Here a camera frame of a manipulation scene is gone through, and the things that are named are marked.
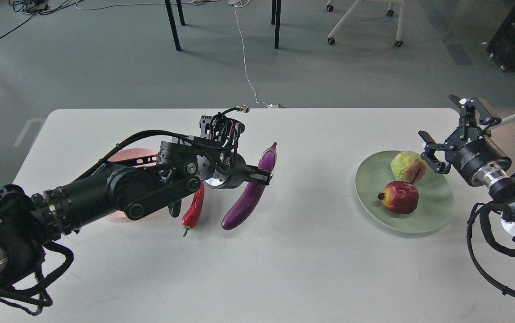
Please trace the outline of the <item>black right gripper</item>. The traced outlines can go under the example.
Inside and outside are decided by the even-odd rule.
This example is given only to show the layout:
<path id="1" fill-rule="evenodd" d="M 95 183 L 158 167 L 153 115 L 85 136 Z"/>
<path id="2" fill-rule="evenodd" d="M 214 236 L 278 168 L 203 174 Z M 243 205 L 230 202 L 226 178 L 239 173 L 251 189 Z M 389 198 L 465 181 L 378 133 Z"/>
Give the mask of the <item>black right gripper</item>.
<path id="1" fill-rule="evenodd" d="M 438 174 L 447 174 L 452 167 L 457 170 L 469 186 L 483 185 L 477 172 L 485 165 L 499 166 L 509 170 L 511 159 L 489 138 L 492 127 L 503 119 L 486 101 L 473 97 L 470 100 L 449 95 L 459 113 L 457 128 L 444 141 L 436 143 L 427 131 L 418 131 L 424 141 L 421 158 Z M 443 151 L 446 162 L 436 157 L 436 151 Z"/>

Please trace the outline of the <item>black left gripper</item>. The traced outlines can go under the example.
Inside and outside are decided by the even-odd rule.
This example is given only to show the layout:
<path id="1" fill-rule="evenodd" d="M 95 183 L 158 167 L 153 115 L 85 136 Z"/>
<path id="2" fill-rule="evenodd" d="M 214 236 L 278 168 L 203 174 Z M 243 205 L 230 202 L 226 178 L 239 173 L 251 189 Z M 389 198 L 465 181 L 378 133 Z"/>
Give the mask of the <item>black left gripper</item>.
<path id="1" fill-rule="evenodd" d="M 233 153 L 226 173 L 215 171 L 210 178 L 204 180 L 212 189 L 233 189 L 241 186 L 243 182 L 256 183 L 268 186 L 271 171 L 258 166 L 247 165 L 239 153 Z"/>

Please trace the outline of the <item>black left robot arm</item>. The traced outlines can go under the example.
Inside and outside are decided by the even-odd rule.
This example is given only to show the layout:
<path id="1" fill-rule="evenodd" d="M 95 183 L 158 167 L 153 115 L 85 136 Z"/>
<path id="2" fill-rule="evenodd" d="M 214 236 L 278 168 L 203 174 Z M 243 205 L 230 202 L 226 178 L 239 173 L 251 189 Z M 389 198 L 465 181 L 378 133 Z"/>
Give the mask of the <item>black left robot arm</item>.
<path id="1" fill-rule="evenodd" d="M 73 252 L 57 241 L 115 211 L 138 220 L 167 207 L 176 218 L 181 200 L 194 196 L 183 217 L 189 231 L 205 186 L 232 189 L 246 183 L 221 227 L 231 230 L 243 223 L 270 184 L 277 145 L 263 152 L 257 166 L 246 164 L 238 153 L 245 125 L 227 116 L 234 111 L 249 108 L 202 116 L 199 137 L 139 131 L 70 184 L 41 194 L 28 196 L 15 184 L 0 188 L 0 302 L 33 316 L 51 306 L 47 288 L 73 262 Z"/>

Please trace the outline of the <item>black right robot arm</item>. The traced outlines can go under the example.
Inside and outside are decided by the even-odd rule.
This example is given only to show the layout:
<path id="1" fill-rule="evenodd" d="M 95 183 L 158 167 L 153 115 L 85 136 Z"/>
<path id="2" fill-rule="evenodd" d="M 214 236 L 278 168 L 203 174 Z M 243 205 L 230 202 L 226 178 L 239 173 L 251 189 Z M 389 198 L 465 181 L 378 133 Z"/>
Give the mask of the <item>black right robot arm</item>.
<path id="1" fill-rule="evenodd" d="M 422 159 L 438 174 L 454 168 L 469 186 L 485 186 L 491 200 L 477 203 L 467 221 L 467 249 L 471 260 L 487 282 L 503 295 L 515 298 L 515 290 L 491 277 L 475 258 L 471 238 L 479 221 L 483 237 L 495 251 L 515 257 L 515 173 L 507 174 L 511 159 L 491 140 L 491 129 L 502 119 L 484 100 L 450 95 L 459 114 L 456 129 L 442 143 L 427 131 L 419 131 L 424 141 Z"/>

